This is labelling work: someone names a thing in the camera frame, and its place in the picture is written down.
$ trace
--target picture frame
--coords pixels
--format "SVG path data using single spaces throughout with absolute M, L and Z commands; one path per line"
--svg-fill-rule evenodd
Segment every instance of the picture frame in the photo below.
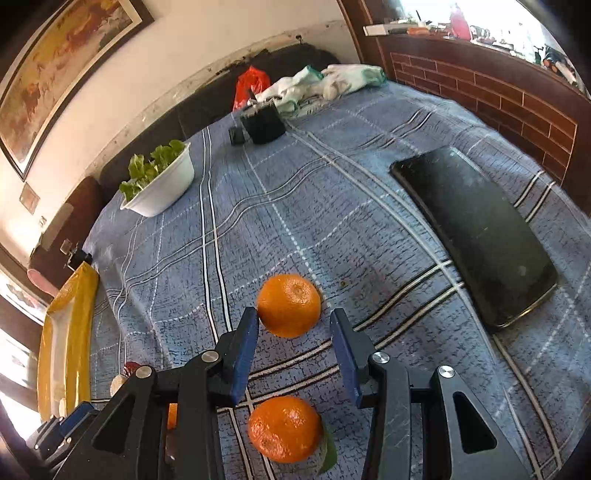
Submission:
M 66 0 L 36 30 L 0 91 L 0 150 L 22 181 L 84 82 L 153 21 L 141 0 Z

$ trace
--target white wall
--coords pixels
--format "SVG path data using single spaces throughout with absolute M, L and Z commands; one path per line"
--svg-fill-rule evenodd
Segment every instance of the white wall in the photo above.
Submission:
M 144 0 L 155 22 L 124 44 L 76 93 L 54 124 L 27 182 L 35 215 L 18 201 L 22 182 L 0 152 L 0 243 L 26 264 L 41 216 L 51 220 L 85 168 L 131 119 L 192 73 L 258 40 L 342 20 L 336 0 Z

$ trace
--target pink object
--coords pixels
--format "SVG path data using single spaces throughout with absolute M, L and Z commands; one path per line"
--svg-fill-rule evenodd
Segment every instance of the pink object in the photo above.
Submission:
M 454 37 L 461 38 L 462 40 L 472 39 L 472 33 L 470 32 L 468 22 L 457 4 L 449 15 L 449 21 L 452 24 L 452 34 Z
M 57 297 L 57 293 L 59 289 L 53 285 L 48 279 L 46 279 L 39 270 L 35 270 L 34 268 L 29 268 L 27 270 L 27 277 L 31 280 L 31 283 L 35 285 L 39 290 L 48 293 L 52 297 Z

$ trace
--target black clamp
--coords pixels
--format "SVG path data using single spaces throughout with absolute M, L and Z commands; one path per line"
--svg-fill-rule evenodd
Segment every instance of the black clamp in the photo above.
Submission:
M 139 367 L 82 434 L 56 480 L 162 480 L 168 408 L 177 403 L 178 480 L 224 478 L 217 409 L 234 407 L 246 390 L 258 339 L 256 310 L 214 350 L 185 366 L 157 372 Z
M 513 448 L 460 375 L 406 368 L 356 332 L 343 309 L 330 333 L 345 388 L 357 408 L 373 408 L 363 480 L 408 480 L 411 403 L 423 418 L 424 480 L 528 480 Z

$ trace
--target brick wall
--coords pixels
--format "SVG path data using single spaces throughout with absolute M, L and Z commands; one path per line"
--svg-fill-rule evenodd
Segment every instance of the brick wall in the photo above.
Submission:
M 482 73 L 422 57 L 390 56 L 398 83 L 455 100 L 562 184 L 577 134 L 572 119 L 542 99 Z

